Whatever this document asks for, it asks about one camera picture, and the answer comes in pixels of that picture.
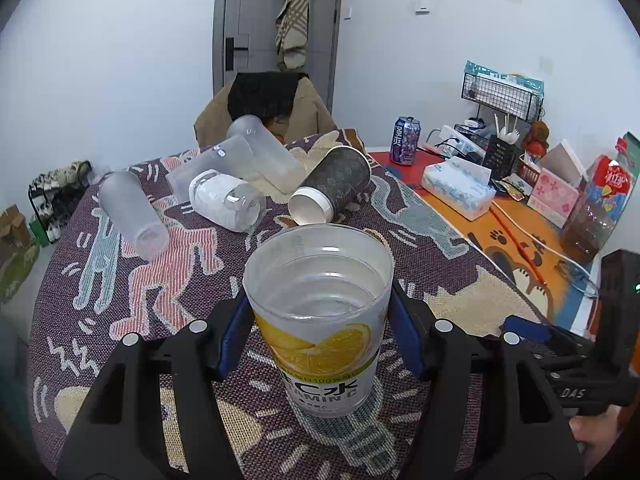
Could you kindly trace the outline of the person's right hand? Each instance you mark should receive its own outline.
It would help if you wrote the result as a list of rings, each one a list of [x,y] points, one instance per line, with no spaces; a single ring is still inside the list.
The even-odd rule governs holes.
[[[610,405],[603,414],[575,416],[570,419],[570,429],[575,440],[585,445],[585,451],[582,452],[585,472],[593,470],[615,443],[619,414],[620,407]]]

